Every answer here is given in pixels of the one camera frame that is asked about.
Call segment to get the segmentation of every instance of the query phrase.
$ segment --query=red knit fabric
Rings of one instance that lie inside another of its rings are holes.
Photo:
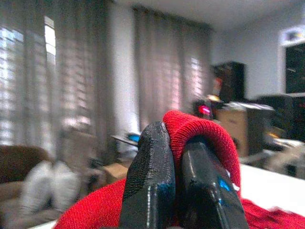
[[[231,180],[240,187],[240,166],[238,154],[229,134],[218,124],[180,111],[169,111],[163,117],[171,137],[171,148],[175,168],[178,171],[186,142],[202,135],[214,146],[215,154],[222,165],[231,173]]]
[[[178,111],[169,111],[163,121],[171,137],[176,169],[180,166],[187,140],[196,135],[203,135],[213,142],[218,158],[231,173],[232,181],[240,187],[237,153],[232,139],[223,128]],[[61,216],[55,229],[99,229],[118,226],[125,181],[120,180],[103,187],[76,203]],[[300,215],[288,214],[279,209],[267,211],[245,199],[242,199],[242,204],[250,229],[305,229],[305,218]]]

